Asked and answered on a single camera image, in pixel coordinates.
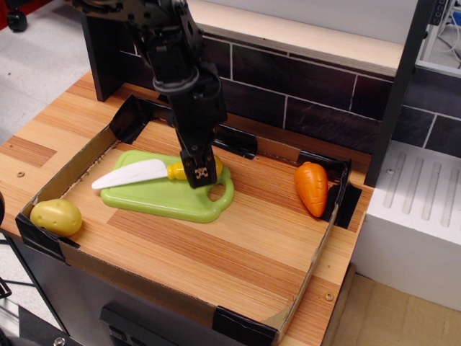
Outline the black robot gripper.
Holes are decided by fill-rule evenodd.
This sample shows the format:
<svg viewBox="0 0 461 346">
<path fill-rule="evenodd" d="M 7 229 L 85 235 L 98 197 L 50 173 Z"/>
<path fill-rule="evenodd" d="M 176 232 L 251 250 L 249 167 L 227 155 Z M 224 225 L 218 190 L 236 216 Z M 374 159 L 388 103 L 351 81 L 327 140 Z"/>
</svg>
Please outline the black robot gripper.
<svg viewBox="0 0 461 346">
<path fill-rule="evenodd" d="M 218 173 L 211 144 L 216 126 L 227 120 L 216 65 L 195 67 L 190 79 L 172 84 L 166 95 L 173 111 L 172 123 L 182 148 L 180 157 L 190 187 L 215 184 Z"/>
</svg>

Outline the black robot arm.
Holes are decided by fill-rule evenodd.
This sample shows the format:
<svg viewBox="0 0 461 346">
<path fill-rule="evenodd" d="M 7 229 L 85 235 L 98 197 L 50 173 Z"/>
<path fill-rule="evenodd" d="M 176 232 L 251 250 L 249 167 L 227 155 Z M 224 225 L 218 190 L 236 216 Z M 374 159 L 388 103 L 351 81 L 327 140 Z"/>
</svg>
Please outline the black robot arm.
<svg viewBox="0 0 461 346">
<path fill-rule="evenodd" d="M 181 160 L 193 188 L 216 183 L 212 152 L 215 128 L 226 121 L 222 84 L 215 64 L 202 59 L 202 30 L 186 1 L 72 1 L 85 15 L 84 36 L 101 101 L 125 82 L 116 49 L 130 36 L 153 72 L 153 88 L 169 102 Z"/>
</svg>

